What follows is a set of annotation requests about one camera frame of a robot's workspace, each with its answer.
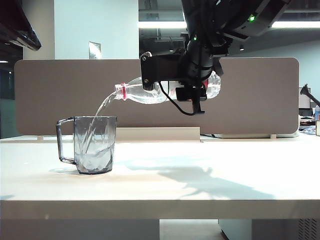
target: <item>ceiling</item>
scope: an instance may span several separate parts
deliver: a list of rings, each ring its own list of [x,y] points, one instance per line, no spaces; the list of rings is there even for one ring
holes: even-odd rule
[[[183,21],[181,0],[139,0],[139,21]],[[320,0],[292,0],[280,21],[320,21]],[[180,37],[185,29],[140,29],[140,52],[168,54],[174,48],[183,47]],[[245,42],[233,41],[230,55],[240,53],[240,45],[246,52],[315,41],[320,39],[320,29],[274,29]]]

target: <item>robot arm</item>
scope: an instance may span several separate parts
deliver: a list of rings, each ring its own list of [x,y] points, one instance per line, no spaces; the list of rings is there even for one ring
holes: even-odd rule
[[[178,101],[191,101],[193,113],[203,114],[200,101],[207,99],[203,82],[212,71],[223,75],[220,57],[228,55],[233,39],[245,41],[263,34],[285,11],[291,0],[181,0],[188,34],[181,53],[143,56],[142,84],[179,81]]]

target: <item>computer monitor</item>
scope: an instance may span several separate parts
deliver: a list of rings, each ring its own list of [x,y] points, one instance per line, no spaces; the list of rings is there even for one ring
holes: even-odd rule
[[[299,109],[309,109],[310,104],[310,98],[306,95],[300,94],[302,87],[299,87]]]

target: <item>beige partition panel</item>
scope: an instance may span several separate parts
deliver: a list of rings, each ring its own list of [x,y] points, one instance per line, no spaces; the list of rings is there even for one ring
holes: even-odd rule
[[[289,134],[298,128],[295,58],[223,58],[220,94],[186,116],[170,102],[115,100],[118,127],[200,127],[203,134]],[[58,120],[93,116],[117,83],[139,77],[137,59],[21,60],[15,65],[16,123],[23,135],[54,135]],[[191,111],[191,103],[180,102]]]

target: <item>power cord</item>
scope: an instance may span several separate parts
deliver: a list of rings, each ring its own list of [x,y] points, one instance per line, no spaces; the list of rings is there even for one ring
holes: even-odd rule
[[[162,86],[161,84],[161,81],[158,81],[158,84],[160,86],[160,89],[161,91],[163,92],[163,94],[169,99],[169,101],[184,115],[187,115],[187,116],[193,116],[196,114],[196,112],[193,112],[193,113],[190,113],[190,112],[186,112],[184,111],[175,101],[173,101],[171,99],[171,97],[169,97],[169,95],[166,93],[166,91],[164,90],[164,87]]]

